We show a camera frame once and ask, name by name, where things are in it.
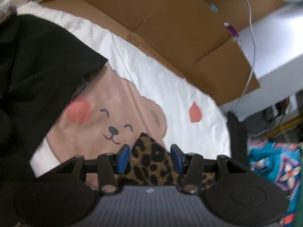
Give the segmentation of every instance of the green fabric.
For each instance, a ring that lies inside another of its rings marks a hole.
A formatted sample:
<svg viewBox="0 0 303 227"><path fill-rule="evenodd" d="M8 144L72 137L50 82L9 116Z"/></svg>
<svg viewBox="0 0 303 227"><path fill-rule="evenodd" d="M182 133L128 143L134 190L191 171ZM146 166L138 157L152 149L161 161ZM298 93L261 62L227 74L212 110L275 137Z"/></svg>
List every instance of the green fabric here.
<svg viewBox="0 0 303 227"><path fill-rule="evenodd" d="M303 142L299 144L301 147L301 151L303 151ZM303 227L303 184L302 184L302 176L303 176L303 156L301 155L301 185L299 196L297 200L296 214L294 216L293 227Z"/></svg>

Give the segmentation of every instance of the black circular disc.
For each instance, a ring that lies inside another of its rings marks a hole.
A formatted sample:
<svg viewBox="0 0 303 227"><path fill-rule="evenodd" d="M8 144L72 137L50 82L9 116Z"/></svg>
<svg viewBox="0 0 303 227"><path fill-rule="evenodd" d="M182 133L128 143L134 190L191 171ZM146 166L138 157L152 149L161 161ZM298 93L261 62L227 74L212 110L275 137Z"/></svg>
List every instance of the black circular disc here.
<svg viewBox="0 0 303 227"><path fill-rule="evenodd" d="M72 224L87 215L94 204L94 192L68 174L52 174L20 188L14 196L16 214L36 227Z"/></svg>
<svg viewBox="0 0 303 227"><path fill-rule="evenodd" d="M262 226L285 214L286 194L270 182L217 182L205 194L207 208L226 222Z"/></svg>

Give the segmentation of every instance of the bear nose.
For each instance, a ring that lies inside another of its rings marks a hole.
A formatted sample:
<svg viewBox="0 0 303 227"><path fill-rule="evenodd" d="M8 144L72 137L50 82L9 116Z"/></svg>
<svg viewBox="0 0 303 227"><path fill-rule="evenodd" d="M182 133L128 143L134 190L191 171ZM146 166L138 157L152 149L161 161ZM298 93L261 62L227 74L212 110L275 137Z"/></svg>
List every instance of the bear nose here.
<svg viewBox="0 0 303 227"><path fill-rule="evenodd" d="M113 135L118 135L119 133L118 130L113 126L109 126L109 132Z"/></svg>

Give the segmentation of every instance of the bear eye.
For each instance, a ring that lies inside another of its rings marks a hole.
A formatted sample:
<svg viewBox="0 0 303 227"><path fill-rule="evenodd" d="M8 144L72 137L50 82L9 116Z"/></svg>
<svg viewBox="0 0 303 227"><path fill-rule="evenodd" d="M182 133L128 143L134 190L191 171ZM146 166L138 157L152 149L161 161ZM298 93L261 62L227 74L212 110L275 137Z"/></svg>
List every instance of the bear eye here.
<svg viewBox="0 0 303 227"><path fill-rule="evenodd" d="M127 124L127 125L125 125L125 126L124 126L124 128L126 128L126 127L131 128L131 132L133 132L133 131L134 131L134 130L132 129L132 126L131 126L130 124Z"/></svg>
<svg viewBox="0 0 303 227"><path fill-rule="evenodd" d="M101 109L100 112L106 112L107 117L109 118L109 113L106 109Z"/></svg>

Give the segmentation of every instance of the bear mouth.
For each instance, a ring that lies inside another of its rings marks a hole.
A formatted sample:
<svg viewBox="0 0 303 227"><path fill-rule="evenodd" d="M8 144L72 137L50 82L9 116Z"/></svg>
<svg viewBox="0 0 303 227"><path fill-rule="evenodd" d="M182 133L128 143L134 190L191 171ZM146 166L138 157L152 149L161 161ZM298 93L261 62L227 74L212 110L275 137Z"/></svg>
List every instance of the bear mouth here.
<svg viewBox="0 0 303 227"><path fill-rule="evenodd" d="M114 144L117 144L117 145L120 145L121 143L119 143L119 142L115 142L114 141L114 135L112 135L110 138L108 138L106 135L104 135L103 134L103 136L105 137L105 139L107 139L107 140L111 140Z"/></svg>

